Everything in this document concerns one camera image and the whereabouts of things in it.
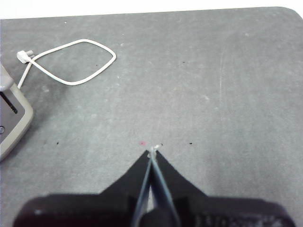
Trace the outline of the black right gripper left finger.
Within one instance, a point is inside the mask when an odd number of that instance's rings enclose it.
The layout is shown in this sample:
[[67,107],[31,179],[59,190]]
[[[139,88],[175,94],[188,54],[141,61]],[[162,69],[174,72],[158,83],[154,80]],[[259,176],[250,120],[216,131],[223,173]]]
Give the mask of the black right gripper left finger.
[[148,152],[101,193],[49,194],[28,200],[15,227],[128,227],[148,169]]

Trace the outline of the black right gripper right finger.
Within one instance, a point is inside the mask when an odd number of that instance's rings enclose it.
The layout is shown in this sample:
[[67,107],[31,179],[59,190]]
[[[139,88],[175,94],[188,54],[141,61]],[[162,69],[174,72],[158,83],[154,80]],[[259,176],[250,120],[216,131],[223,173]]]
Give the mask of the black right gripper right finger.
[[183,227],[295,226],[286,209],[278,203],[206,195],[183,177],[159,151],[152,155]]

